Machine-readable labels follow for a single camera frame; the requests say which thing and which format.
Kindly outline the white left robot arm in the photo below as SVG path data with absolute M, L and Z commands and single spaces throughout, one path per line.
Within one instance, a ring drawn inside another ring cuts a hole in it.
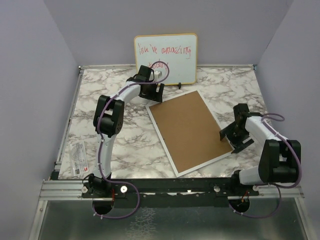
M 124 87 L 110 96 L 101 95 L 98 98 L 93 117 L 98 139 L 93 171 L 95 177 L 110 181 L 113 145 L 124 124 L 126 104 L 136 97 L 161 103 L 165 86 L 163 81 L 168 78 L 169 73 L 167 70 L 164 79 L 160 79 L 161 73 L 141 65 L 138 73 L 126 80 Z

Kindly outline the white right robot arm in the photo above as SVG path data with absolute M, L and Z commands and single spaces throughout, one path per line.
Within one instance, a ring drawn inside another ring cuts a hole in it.
M 284 189 L 296 187 L 302 179 L 301 144 L 283 136 L 267 122 L 283 122 L 285 118 L 278 113 L 252 112 L 246 103 L 234 106 L 233 113 L 234 121 L 220 130 L 220 139 L 228 139 L 234 154 L 243 151 L 255 140 L 263 149 L 258 166 L 232 174 L 230 191 L 240 196 L 247 191 L 248 185 L 274 185 Z

